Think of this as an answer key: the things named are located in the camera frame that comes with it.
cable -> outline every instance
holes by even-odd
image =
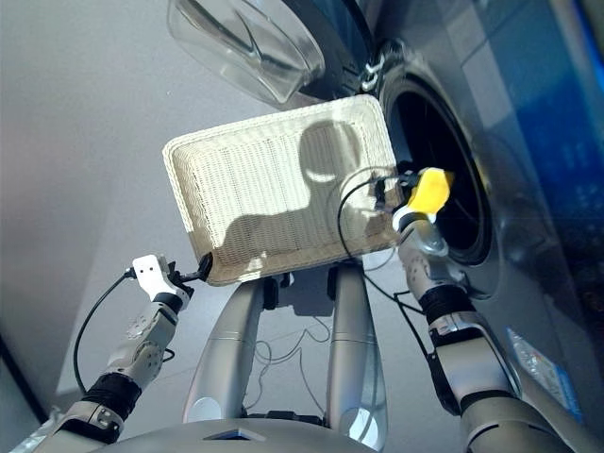
[[[167,362],[167,361],[170,361],[170,360],[171,360],[171,359],[173,359],[174,357],[176,357],[176,352],[174,352],[172,349],[169,349],[169,348],[167,348],[167,347],[166,347],[166,348],[164,349],[164,351],[165,351],[165,352],[167,352],[167,353],[169,354],[169,357],[165,357],[165,358],[164,358],[164,359],[161,361],[161,363],[165,363],[165,362]]]
[[[396,249],[393,247],[390,250],[390,255],[388,255],[388,258],[386,260],[384,260],[383,263],[378,264],[376,267],[372,267],[371,269],[365,269],[365,272],[374,272],[378,269],[381,269],[382,267],[384,267],[386,264],[388,264],[390,262],[390,260],[394,257],[395,252],[396,252]]]
[[[386,177],[388,177],[388,178],[394,178],[394,177],[397,177],[397,176],[386,176]],[[381,180],[381,178],[367,179],[366,181],[362,182],[361,184],[358,184],[357,186],[353,187],[350,191],[348,191],[346,193],[346,195],[344,196],[344,198],[342,198],[342,201],[340,202],[340,206],[338,207],[338,216],[337,216],[338,236],[340,237],[340,243],[342,244],[342,247],[344,248],[344,251],[346,252],[346,255],[351,260],[354,260],[355,258],[352,256],[352,253],[350,253],[350,250],[348,249],[348,246],[346,245],[346,242],[344,240],[344,235],[342,233],[342,212],[343,212],[343,209],[344,209],[344,205],[345,205],[346,201],[348,200],[348,198],[350,198],[350,196],[354,192],[356,192],[358,189],[361,189],[362,187],[364,187],[364,186],[366,186],[368,184],[373,184],[375,182],[378,182],[379,180]],[[383,295],[385,295],[390,300],[393,300],[396,303],[396,305],[398,306],[398,309],[400,310],[400,312],[402,313],[403,317],[405,318],[405,321],[407,322],[407,326],[409,326],[409,329],[411,330],[411,333],[413,334],[413,337],[415,337],[415,341],[417,342],[417,345],[419,346],[420,350],[422,351],[422,354],[423,354],[424,358],[427,360],[428,359],[428,352],[426,351],[426,347],[424,346],[424,343],[422,342],[419,334],[417,333],[417,329],[413,325],[413,322],[409,318],[409,315],[407,314],[407,312],[405,311],[405,309],[413,310],[413,311],[421,313],[421,314],[424,314],[424,313],[422,311],[418,310],[417,308],[412,307],[411,305],[404,304],[403,302],[400,302],[397,297],[394,297],[394,296],[386,293],[386,291],[384,291],[383,289],[381,289],[376,284],[376,282],[373,279],[371,279],[369,276],[367,276],[364,273],[364,271],[363,271],[363,276],[380,293],[382,293]]]
[[[84,330],[86,329],[86,326],[88,325],[88,323],[90,322],[92,316],[94,315],[94,312],[96,311],[96,309],[99,308],[99,306],[103,303],[103,301],[107,298],[107,296],[115,289],[119,286],[120,283],[122,283],[126,278],[128,277],[128,272],[124,273],[121,277],[119,277],[115,283],[113,283],[104,293],[103,295],[101,295],[98,300],[94,303],[94,305],[92,306],[91,310],[88,312],[88,314],[86,315],[86,319],[84,319],[84,322],[82,323],[82,326],[79,328],[79,332],[77,333],[77,336],[75,337],[75,345],[74,345],[74,375],[75,375],[75,381],[77,382],[77,387],[79,388],[80,392],[85,394],[86,393],[86,388],[84,387],[84,383],[82,382],[82,377],[79,374],[79,365],[77,364],[77,352],[79,349],[79,342],[82,340],[82,335],[84,334]]]
[[[401,314],[405,318],[405,321],[407,322],[407,325],[409,326],[409,329],[411,330],[413,337],[415,337],[415,341],[417,342],[417,345],[419,346],[420,350],[422,351],[422,355],[424,356],[424,359],[428,360],[428,352],[426,351],[424,342],[422,342],[422,339],[420,338],[419,333],[417,333],[417,329],[415,328],[415,326],[413,325],[413,322],[409,318],[409,315],[405,311],[405,307],[403,307],[403,305],[401,304],[398,306],[398,309],[400,310]]]
[[[358,189],[368,185],[368,184],[372,184],[374,182],[378,182],[380,180],[383,180],[384,178],[388,178],[388,179],[394,179],[394,178],[398,178],[398,176],[385,176],[382,178],[372,178],[372,179],[367,179],[366,181],[362,182],[361,184],[358,184],[357,186],[355,186],[354,188],[352,188],[350,191],[348,191],[348,193],[346,193],[346,195],[344,196],[344,198],[342,199],[342,201],[340,202],[340,206],[338,207],[338,216],[337,216],[337,228],[338,228],[338,236],[340,237],[340,243],[342,244],[342,247],[344,248],[344,251],[346,252],[346,255],[351,259],[351,260],[355,260],[355,258],[352,256],[352,253],[350,253],[350,249],[348,248],[348,246],[346,245],[346,242],[344,240],[344,235],[342,233],[342,212],[344,209],[344,205],[346,204],[346,201],[348,200],[348,198],[350,198],[350,196],[356,192]],[[367,276],[367,274],[365,274],[365,271],[362,271],[362,276],[369,282],[371,283],[371,285],[376,288],[376,290],[378,290],[380,293],[382,293],[384,296],[388,297],[390,300],[392,300],[393,302],[395,302],[395,304],[397,305],[402,305],[403,307],[405,307],[408,310],[411,311],[415,311],[416,313],[419,314],[424,314],[423,311],[417,309],[416,307],[413,307],[411,305],[405,304],[399,300],[397,300],[396,298],[392,297],[390,294],[388,294],[386,291],[384,291],[382,288],[379,287],[379,285],[369,276]]]
[[[279,356],[276,358],[273,358],[273,348],[271,347],[271,345],[268,342],[265,342],[264,340],[258,340],[256,342],[256,350],[254,352],[254,355],[260,363],[264,364],[264,366],[262,367],[262,369],[260,370],[260,373],[258,375],[258,386],[260,388],[258,396],[252,404],[245,407],[246,410],[252,409],[254,406],[256,406],[260,402],[260,399],[262,398],[262,394],[264,393],[264,385],[262,382],[262,378],[264,377],[264,375],[266,375],[269,368],[273,365],[279,365],[281,363],[289,361],[296,354],[299,353],[300,354],[300,361],[299,361],[300,375],[302,376],[302,380],[304,381],[306,390],[309,392],[310,398],[312,399],[312,401],[314,402],[316,407],[319,409],[320,413],[324,413],[323,408],[319,404],[317,398],[312,393],[312,390],[310,389],[310,385],[306,379],[306,374],[304,373],[304,368],[302,367],[302,346],[300,346],[300,344],[302,343],[302,341],[304,340],[304,337],[306,335],[309,335],[317,343],[326,343],[331,339],[331,331],[329,330],[329,327],[323,321],[321,321],[319,318],[317,318],[316,316],[312,316],[312,317],[314,318],[314,320],[316,322],[318,322],[326,330],[327,337],[325,339],[322,340],[322,339],[316,338],[314,335],[312,335],[312,332],[310,332],[310,330],[308,328],[305,328],[304,331],[302,332],[302,334],[300,335],[300,337],[298,338],[298,340],[295,342],[294,347],[292,347],[286,354],[283,354],[282,356]],[[264,356],[260,353],[260,351],[258,349],[258,346],[260,344],[263,344],[266,347],[266,350],[268,351],[268,357]]]

robotic hand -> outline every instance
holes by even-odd
[[[164,257],[135,259],[126,273],[138,279],[151,303],[129,327],[101,377],[68,410],[37,452],[91,451],[113,443],[142,391],[158,375],[166,346],[174,337],[178,313],[193,288],[184,285],[197,274],[181,276]]]
[[[487,322],[463,288],[464,275],[430,221],[449,195],[448,175],[426,169],[408,204],[393,216],[407,283],[428,321],[428,366],[444,409],[461,416],[466,449],[570,452],[548,422],[522,401],[520,386]]]

